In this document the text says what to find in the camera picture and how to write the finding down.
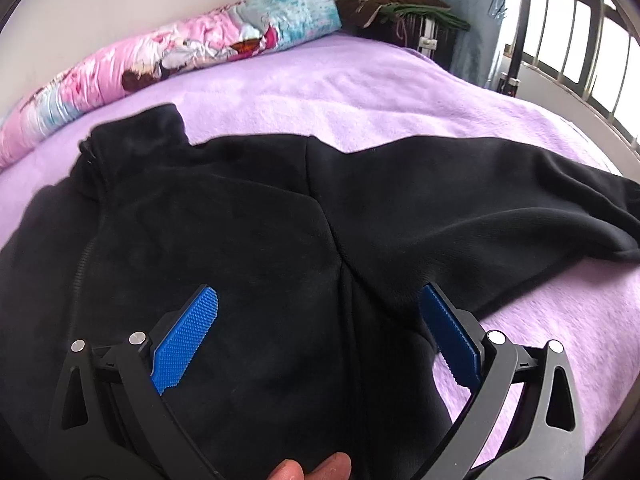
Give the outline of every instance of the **finger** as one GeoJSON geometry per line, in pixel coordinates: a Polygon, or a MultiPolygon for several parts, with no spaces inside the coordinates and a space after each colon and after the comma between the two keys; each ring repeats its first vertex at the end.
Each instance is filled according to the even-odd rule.
{"type": "Polygon", "coordinates": [[[274,469],[267,480],[304,480],[300,464],[295,460],[283,460],[274,469]]]}
{"type": "Polygon", "coordinates": [[[332,454],[314,471],[305,476],[305,480],[349,480],[351,459],[345,453],[332,454]]]}

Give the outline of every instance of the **hoodie sleeve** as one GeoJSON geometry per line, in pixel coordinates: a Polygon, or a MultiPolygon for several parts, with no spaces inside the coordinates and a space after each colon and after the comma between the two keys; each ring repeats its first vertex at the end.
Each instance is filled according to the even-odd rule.
{"type": "Polygon", "coordinates": [[[422,286],[485,316],[584,256],[640,260],[640,187],[503,139],[309,139],[309,188],[355,278],[414,324],[422,286]]]}

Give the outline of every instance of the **bed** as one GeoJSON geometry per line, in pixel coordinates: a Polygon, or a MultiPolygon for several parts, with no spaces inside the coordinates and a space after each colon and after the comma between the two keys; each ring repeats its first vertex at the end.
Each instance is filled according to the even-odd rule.
{"type": "MultiPolygon", "coordinates": [[[[164,102],[177,105],[192,143],[291,132],[353,152],[414,135],[503,137],[617,173],[584,134],[543,108],[462,82],[415,52],[335,33],[159,82],[63,127],[0,174],[0,246],[34,194],[68,174],[92,126],[164,102]]],[[[565,344],[587,450],[640,372],[639,290],[636,266],[587,259],[482,320],[517,344],[542,346],[551,338],[565,344]]],[[[455,418],[466,390],[440,358],[433,373],[455,418]]],[[[512,390],[480,462],[497,452],[517,400],[512,390]]],[[[29,451],[42,456],[41,449],[29,451]]]]}

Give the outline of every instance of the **blue gripper pad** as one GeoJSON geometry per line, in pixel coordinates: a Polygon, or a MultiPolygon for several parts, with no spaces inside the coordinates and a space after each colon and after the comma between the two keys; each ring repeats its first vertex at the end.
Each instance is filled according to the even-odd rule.
{"type": "Polygon", "coordinates": [[[449,370],[460,386],[476,391],[481,382],[480,355],[451,309],[431,285],[420,294],[420,313],[449,370]]]}
{"type": "Polygon", "coordinates": [[[156,347],[151,380],[158,393],[180,382],[218,315],[218,295],[206,286],[156,347]]]}

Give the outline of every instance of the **window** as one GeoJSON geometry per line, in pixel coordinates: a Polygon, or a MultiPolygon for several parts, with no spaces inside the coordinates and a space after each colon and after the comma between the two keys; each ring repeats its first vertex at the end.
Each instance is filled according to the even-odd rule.
{"type": "MultiPolygon", "coordinates": [[[[520,0],[506,6],[508,51],[520,0]]],[[[586,99],[640,153],[640,46],[613,0],[531,0],[522,57],[586,99]]]]}
{"type": "Polygon", "coordinates": [[[625,84],[620,92],[620,101],[615,110],[615,118],[628,131],[632,140],[640,134],[640,46],[631,40],[629,65],[626,69],[625,84]]]}
{"type": "Polygon", "coordinates": [[[595,83],[591,95],[605,110],[613,110],[625,72],[629,35],[626,30],[604,19],[602,40],[596,64],[595,83]]]}

